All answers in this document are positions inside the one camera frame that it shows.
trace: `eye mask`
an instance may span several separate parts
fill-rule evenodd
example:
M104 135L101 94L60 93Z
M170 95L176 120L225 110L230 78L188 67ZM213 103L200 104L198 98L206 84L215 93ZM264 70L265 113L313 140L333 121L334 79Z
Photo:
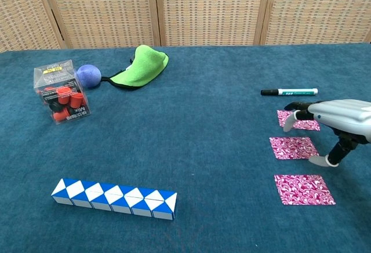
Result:
M111 77L102 77L119 88L140 88L156 78L168 65L169 56L156 51L147 45L140 45L135 49L135 54L125 70L121 70Z

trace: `blue ball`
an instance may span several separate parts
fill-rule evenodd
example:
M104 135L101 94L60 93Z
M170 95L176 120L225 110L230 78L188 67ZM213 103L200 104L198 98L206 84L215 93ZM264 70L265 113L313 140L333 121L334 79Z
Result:
M80 66L77 70L77 76L84 88L94 88L95 86L98 86L102 78L100 70L91 64Z

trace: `black marker cap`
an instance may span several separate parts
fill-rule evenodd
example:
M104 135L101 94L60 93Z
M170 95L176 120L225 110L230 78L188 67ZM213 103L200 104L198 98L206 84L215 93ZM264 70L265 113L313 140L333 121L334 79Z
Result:
M262 89L260 91L261 95L278 95L277 89Z

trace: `blue and white puzzle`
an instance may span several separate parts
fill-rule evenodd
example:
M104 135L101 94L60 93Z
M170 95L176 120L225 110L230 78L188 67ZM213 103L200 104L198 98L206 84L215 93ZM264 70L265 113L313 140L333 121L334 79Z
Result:
M59 204L174 220L177 193L63 178L52 197Z

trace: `wicker panel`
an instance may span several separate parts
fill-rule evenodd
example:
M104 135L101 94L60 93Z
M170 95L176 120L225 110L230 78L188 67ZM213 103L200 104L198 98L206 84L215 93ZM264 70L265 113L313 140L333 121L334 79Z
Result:
M0 52L60 48L42 0L0 0Z
M274 0L265 44L364 41L371 0Z
M52 0L71 48L153 45L149 0Z
M260 0L162 0L162 44L252 45Z

